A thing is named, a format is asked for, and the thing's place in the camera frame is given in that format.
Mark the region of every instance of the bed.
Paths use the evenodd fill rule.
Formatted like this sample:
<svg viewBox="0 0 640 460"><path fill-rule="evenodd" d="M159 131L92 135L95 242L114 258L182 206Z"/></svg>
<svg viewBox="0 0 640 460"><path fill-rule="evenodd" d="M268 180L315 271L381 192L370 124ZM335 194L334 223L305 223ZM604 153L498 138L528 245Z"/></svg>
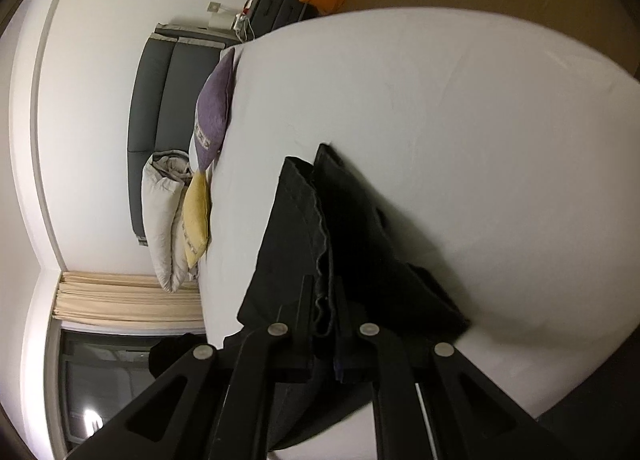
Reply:
<svg viewBox="0 0 640 460"><path fill-rule="evenodd" d="M370 188L398 255L472 319L458 349L533 416L638 326L640 84L609 59L438 9L311 20L237 51L200 261L213 345L239 330L284 157L322 142ZM278 456L375 458L373 437L364 408Z"/></svg>

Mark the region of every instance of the beige curtain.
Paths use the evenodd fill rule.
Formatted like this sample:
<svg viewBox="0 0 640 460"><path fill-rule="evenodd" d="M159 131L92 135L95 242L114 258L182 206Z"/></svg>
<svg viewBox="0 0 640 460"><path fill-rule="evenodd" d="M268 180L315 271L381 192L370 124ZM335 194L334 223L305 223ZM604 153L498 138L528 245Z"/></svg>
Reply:
<svg viewBox="0 0 640 460"><path fill-rule="evenodd" d="M196 283L169 293L147 275L64 272L53 317L127 329L204 328Z"/></svg>

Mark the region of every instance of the metal bolt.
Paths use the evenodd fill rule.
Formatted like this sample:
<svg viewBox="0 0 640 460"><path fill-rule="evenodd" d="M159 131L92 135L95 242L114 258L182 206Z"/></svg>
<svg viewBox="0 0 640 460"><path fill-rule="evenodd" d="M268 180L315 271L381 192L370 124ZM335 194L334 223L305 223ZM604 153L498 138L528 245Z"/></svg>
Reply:
<svg viewBox="0 0 640 460"><path fill-rule="evenodd" d="M213 348L209 345L200 345L193 348L193 356L199 361L209 359L212 355Z"/></svg>
<svg viewBox="0 0 640 460"><path fill-rule="evenodd" d="M364 323L364 325L360 325L360 333L367 337L373 337L380 333L380 327L375 323Z"/></svg>
<svg viewBox="0 0 640 460"><path fill-rule="evenodd" d="M456 349L449 343L438 343L433 347L433 351L440 357L450 357L456 352Z"/></svg>
<svg viewBox="0 0 640 460"><path fill-rule="evenodd" d="M284 335L289 331L289 327L284 323L274 323L269 326L267 332L269 335L273 335L274 337L279 337L280 335Z"/></svg>

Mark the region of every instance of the bedside table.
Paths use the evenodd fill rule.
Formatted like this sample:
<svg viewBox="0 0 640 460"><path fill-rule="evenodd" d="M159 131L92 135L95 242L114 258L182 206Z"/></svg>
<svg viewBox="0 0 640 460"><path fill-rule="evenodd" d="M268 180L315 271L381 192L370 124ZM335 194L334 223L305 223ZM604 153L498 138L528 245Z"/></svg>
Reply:
<svg viewBox="0 0 640 460"><path fill-rule="evenodd" d="M316 16L315 7L299 0L252 0L247 13L254 38Z"/></svg>

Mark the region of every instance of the purple pillow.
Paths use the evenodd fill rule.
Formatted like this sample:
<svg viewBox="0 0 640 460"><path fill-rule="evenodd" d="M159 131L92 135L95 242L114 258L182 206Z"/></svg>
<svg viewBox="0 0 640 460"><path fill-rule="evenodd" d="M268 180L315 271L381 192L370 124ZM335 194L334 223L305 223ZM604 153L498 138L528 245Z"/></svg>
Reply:
<svg viewBox="0 0 640 460"><path fill-rule="evenodd" d="M196 102L193 140L198 169L205 172L222 148L233 95L234 53L231 48L204 83Z"/></svg>

